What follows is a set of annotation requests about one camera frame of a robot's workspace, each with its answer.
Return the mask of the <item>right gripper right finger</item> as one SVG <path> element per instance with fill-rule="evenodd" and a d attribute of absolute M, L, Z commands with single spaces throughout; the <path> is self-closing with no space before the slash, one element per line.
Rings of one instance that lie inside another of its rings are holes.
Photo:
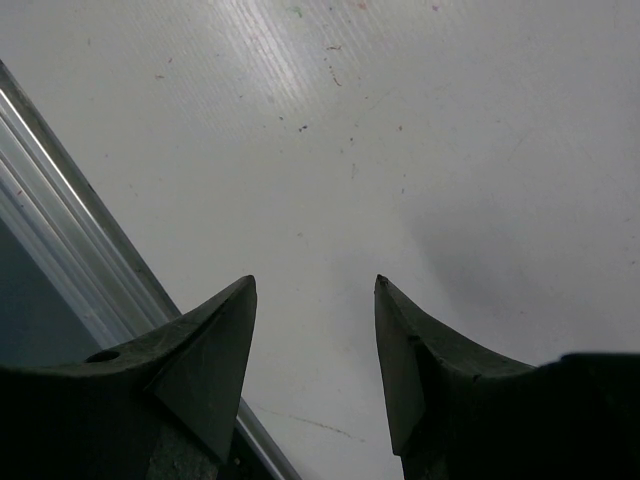
<path fill-rule="evenodd" d="M 635 479 L 639 358 L 508 358 L 424 312 L 389 279 L 374 289 L 392 450 L 408 479 Z"/>

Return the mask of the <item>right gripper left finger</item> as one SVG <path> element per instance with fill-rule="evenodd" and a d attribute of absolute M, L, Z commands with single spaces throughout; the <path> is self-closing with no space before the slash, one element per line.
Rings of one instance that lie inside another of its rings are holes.
<path fill-rule="evenodd" d="M 1 370 L 5 479 L 212 479 L 231 450 L 256 317 L 245 276 L 81 363 Z"/>

